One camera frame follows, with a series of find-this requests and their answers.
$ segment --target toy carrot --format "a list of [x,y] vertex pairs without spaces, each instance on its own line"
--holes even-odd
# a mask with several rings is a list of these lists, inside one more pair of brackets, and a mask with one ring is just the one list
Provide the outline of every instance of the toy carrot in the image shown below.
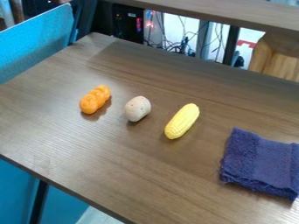
[[86,94],[80,100],[80,109],[84,114],[91,115],[98,109],[98,102],[93,94]]
[[97,109],[100,109],[105,102],[110,98],[111,91],[107,86],[100,85],[89,91],[80,99],[80,109],[83,113],[91,115]]
[[107,101],[110,98],[111,91],[107,86],[100,85],[100,86],[97,86],[95,88],[95,90],[100,90],[105,95],[105,101]]

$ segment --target wooden table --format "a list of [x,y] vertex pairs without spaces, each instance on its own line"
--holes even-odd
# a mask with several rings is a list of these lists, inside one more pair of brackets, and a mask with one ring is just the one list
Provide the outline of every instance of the wooden table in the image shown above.
[[[112,101],[82,115],[107,84]],[[152,112],[130,123],[134,96]],[[171,141],[164,125],[194,102],[201,117]],[[233,126],[299,142],[299,85],[91,34],[0,86],[1,158],[101,211],[136,223],[298,223],[299,201],[221,185]]]
[[106,0],[298,37],[299,8],[267,0]]

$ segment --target corn cob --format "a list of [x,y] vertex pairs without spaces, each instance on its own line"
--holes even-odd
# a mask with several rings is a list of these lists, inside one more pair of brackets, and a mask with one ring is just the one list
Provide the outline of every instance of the corn cob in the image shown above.
[[164,133],[169,139],[181,137],[195,123],[200,114],[194,103],[183,106],[166,125]]

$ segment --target table leg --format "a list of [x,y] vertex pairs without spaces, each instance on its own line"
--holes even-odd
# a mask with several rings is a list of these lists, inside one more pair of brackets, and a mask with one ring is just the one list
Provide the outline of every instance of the table leg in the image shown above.
[[227,66],[232,66],[233,56],[234,56],[234,52],[236,50],[236,45],[237,45],[237,41],[239,38],[239,34],[240,34],[240,28],[238,26],[231,25],[231,28],[229,29],[229,32],[228,32],[226,51],[225,51],[225,56],[224,56],[222,64],[227,65]]
[[49,185],[46,182],[44,182],[42,180],[39,181],[38,191],[37,191],[33,209],[31,212],[30,224],[39,224],[39,222],[40,222],[40,218],[42,217],[48,188],[49,188]]

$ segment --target purple towel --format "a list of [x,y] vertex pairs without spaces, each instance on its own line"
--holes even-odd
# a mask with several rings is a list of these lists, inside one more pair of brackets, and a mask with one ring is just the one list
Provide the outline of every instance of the purple towel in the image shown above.
[[299,148],[234,128],[221,162],[220,179],[253,191],[294,200],[299,193]]

